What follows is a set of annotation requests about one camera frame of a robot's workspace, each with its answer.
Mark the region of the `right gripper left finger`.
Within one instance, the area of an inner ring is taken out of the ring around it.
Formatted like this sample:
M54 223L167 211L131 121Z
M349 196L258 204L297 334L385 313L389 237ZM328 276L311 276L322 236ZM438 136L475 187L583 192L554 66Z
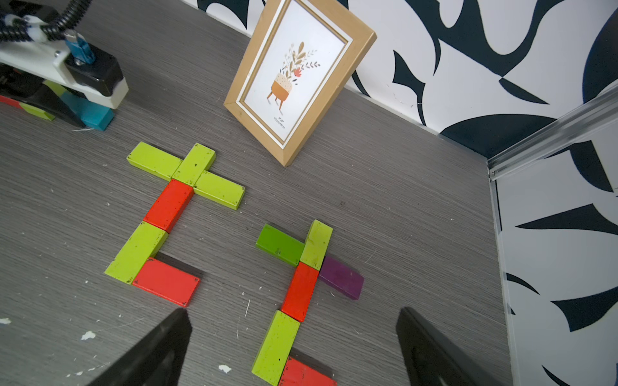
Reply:
M192 334L188 311L178 308L91 385L177 385Z

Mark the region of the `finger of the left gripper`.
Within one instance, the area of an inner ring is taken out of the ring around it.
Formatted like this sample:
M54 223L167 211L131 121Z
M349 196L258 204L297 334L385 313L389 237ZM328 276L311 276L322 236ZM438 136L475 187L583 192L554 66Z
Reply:
M56 117L77 127L84 122L47 85L43 78L9 65L1 65L1 103L26 110L32 115L53 121Z

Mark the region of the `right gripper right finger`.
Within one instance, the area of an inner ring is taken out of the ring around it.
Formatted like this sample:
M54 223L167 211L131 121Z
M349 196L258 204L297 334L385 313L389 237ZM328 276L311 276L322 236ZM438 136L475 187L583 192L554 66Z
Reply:
M411 307L400 310L396 333L412 385L500 384Z

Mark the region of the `lime block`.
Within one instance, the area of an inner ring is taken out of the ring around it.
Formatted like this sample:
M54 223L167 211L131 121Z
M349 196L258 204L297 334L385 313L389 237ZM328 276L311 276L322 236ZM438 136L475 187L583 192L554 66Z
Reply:
M254 360L252 373L269 385L278 385L295 342L300 322L277 310L262 346Z
M126 159L132 166L166 181L172 179L182 162L180 158L144 142L138 143Z
M320 271L333 229L319 220L314 220L304 243L300 261Z
M207 146L196 143L180 166L172 175L172 179L194 187L202 173L212 166L216 152Z
M29 87L25 96L18 100L27 112L49 121L58 117L67 122L72 117L68 106L44 83Z
M161 228L141 222L107 267L105 274L131 284L146 261L159 252L168 236L169 233Z
M209 171L203 172L194 186L194 192L199 196L233 210L238 210L245 191L245 187Z

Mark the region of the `red block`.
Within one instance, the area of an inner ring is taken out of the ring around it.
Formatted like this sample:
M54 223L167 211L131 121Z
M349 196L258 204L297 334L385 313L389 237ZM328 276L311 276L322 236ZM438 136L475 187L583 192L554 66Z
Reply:
M193 195L193 187L172 179L143 220L170 233Z
M1 101L1 103L4 103L4 104L12 106L12 107L15 107L16 109L22 109L22 106L21 106L21 104L18 101L14 100L14 99L11 99L9 97L0 96L0 101Z
M188 307L200 283L190 273L149 258L132 285L180 307Z
M338 386L337 382L291 356L287 359L279 386Z
M303 262L295 269L281 311L302 323L312 300L319 271Z

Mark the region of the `purple block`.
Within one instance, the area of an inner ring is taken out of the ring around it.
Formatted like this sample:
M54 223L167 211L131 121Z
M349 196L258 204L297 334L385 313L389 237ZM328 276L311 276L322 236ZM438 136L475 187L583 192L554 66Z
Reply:
M360 298L365 282L360 273L332 257L323 260L319 278L352 300Z

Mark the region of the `lime block top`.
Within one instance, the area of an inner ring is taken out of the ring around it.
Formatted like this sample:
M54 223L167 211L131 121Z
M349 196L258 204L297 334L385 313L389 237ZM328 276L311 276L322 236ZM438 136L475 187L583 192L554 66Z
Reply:
M126 159L132 166L166 181L172 179L182 162L180 158L144 142L138 143Z

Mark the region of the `green block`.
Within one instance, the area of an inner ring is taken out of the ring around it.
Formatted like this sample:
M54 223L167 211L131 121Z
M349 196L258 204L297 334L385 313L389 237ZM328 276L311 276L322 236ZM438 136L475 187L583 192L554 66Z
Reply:
M255 246L292 266L299 265L304 243L271 225L264 225Z

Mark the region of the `teal block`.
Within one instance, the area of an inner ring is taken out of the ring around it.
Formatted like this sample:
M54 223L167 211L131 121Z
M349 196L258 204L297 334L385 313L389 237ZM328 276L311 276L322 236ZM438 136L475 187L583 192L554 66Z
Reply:
M60 96L60 99L88 128L105 131L114 119L115 114L112 109L95 104L70 92L65 92Z

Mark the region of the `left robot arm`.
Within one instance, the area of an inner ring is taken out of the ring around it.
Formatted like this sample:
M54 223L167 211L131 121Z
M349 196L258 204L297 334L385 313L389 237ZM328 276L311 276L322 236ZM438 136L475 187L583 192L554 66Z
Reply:
M64 11L28 1L1 2L1 102L30 106L43 117L77 127L85 123L48 84L63 92L90 87L98 61L94 48L77 32L90 1L71 1Z

